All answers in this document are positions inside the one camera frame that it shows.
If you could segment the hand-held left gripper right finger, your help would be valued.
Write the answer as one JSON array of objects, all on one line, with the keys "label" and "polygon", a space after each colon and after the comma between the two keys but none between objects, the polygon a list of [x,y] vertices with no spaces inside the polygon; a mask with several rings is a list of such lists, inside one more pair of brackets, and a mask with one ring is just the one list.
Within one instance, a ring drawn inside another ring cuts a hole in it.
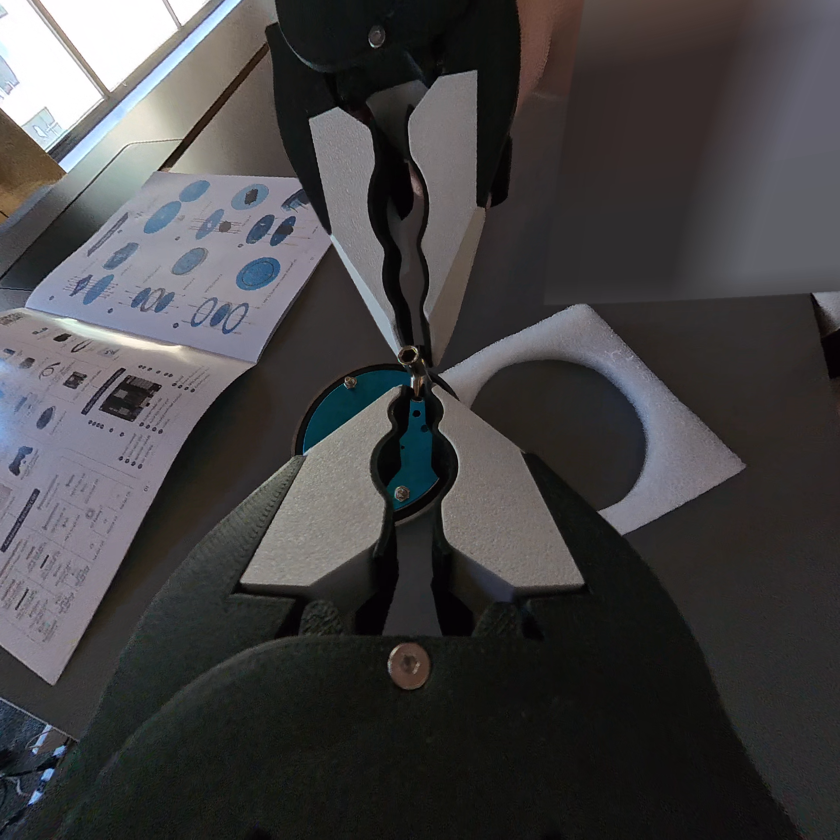
[{"label": "hand-held left gripper right finger", "polygon": [[579,592],[584,579],[518,446],[441,386],[428,393],[435,501],[432,591],[445,636],[494,603]]}]

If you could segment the metal T-handle socket wrench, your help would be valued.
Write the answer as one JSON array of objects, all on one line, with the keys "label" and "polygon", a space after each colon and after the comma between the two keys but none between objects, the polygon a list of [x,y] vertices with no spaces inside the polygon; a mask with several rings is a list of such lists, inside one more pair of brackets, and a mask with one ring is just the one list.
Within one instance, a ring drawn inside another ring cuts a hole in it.
[{"label": "metal T-handle socket wrench", "polygon": [[415,345],[405,345],[397,353],[397,360],[410,375],[412,400],[415,403],[422,402],[426,398],[429,373],[421,349]]}]

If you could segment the brown cardboard box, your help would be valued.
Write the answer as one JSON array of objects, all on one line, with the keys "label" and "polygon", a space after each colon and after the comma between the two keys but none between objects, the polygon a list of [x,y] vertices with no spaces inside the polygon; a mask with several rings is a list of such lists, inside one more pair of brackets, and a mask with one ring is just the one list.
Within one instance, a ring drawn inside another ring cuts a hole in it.
[{"label": "brown cardboard box", "polygon": [[64,170],[5,111],[1,111],[1,222]]}]

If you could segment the white foam sheet with hole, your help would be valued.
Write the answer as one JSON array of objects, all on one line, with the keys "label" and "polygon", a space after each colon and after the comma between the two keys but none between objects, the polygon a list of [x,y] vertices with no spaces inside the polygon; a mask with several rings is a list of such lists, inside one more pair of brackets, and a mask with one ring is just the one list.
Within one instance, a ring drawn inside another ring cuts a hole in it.
[{"label": "white foam sheet with hole", "polygon": [[644,428],[646,454],[632,489],[601,516],[627,534],[737,475],[744,464],[585,304],[573,305],[497,341],[442,372],[471,406],[499,371],[529,361],[565,361],[603,375]]}]

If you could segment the teal round metal disc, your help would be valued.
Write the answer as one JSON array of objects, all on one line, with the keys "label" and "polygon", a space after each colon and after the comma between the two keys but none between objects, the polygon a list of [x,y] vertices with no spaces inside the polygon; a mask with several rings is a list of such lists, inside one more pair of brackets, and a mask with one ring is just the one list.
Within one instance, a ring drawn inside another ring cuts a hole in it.
[{"label": "teal round metal disc", "polygon": [[[439,385],[455,398],[456,394],[445,383],[430,377],[426,398],[422,402],[414,402],[410,376],[395,364],[374,366],[353,375],[358,380],[354,391],[347,391],[342,379],[323,399],[313,404],[299,433],[296,457],[289,463],[292,478],[297,474],[303,457],[314,445],[393,387],[404,386],[404,397],[392,405],[396,436],[383,446],[377,469],[386,497],[392,503],[393,525],[396,520],[403,521],[406,514],[420,513],[421,502],[424,501],[425,508],[430,510],[428,516],[433,532],[435,501],[440,495],[442,482],[432,465],[433,439],[429,427],[428,393]],[[403,504],[393,496],[394,488],[400,485],[411,491],[410,500]]]}]

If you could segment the white instruction booklet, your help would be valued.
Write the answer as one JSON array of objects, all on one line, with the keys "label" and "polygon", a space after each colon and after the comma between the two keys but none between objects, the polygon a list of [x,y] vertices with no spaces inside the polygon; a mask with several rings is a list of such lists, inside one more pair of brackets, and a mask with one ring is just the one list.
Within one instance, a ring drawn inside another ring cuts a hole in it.
[{"label": "white instruction booklet", "polygon": [[156,173],[2,314],[1,642],[46,683],[330,246],[295,178]]}]

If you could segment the window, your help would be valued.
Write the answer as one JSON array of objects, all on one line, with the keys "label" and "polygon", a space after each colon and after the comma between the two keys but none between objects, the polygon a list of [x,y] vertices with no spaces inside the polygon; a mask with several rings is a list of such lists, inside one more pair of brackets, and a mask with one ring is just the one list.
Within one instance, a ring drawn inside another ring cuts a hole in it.
[{"label": "window", "polygon": [[2,110],[66,169],[237,5],[2,1]]}]

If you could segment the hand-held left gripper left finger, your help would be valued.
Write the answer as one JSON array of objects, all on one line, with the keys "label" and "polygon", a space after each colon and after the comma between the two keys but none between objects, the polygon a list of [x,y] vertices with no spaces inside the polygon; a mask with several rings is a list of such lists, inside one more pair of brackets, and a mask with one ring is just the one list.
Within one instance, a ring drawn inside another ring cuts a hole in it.
[{"label": "hand-held left gripper left finger", "polygon": [[396,437],[396,386],[303,457],[240,587],[325,600],[357,634],[381,635],[396,588],[392,503],[377,469]]}]

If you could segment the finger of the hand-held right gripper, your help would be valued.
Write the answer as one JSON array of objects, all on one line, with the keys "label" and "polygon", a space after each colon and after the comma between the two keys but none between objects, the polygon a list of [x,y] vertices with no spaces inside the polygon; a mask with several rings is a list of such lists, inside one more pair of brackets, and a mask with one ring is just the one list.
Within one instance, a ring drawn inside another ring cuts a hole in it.
[{"label": "finger of the hand-held right gripper", "polygon": [[475,70],[439,77],[407,124],[427,193],[423,314],[433,364],[442,360],[455,329],[487,213],[476,200],[477,91]]},{"label": "finger of the hand-held right gripper", "polygon": [[393,350],[402,348],[396,314],[383,283],[385,248],[369,208],[375,149],[370,128],[341,108],[309,120],[331,240],[377,327]]}]

